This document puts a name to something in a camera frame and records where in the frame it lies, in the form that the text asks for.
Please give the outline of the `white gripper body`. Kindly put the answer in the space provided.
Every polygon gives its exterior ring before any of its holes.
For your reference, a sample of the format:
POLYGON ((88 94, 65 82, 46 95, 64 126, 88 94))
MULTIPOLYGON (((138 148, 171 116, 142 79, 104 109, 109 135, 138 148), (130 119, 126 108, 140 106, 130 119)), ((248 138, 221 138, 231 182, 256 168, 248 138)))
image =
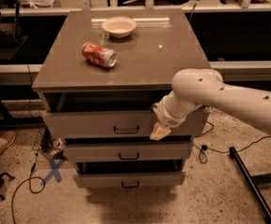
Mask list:
POLYGON ((185 118, 176 118, 172 116, 163 104, 158 104, 156 108, 156 116, 160 124, 169 128, 177 128, 185 118))

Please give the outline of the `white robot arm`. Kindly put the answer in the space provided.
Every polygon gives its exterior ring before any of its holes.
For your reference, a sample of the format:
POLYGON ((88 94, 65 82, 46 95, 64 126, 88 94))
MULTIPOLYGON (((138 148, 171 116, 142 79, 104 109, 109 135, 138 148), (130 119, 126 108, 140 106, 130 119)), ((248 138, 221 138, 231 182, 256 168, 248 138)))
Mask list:
POLYGON ((271 91, 227 85, 212 69, 184 69, 172 79, 172 91, 153 105, 157 121, 152 140, 161 140, 201 106, 210 106, 271 135, 271 91))

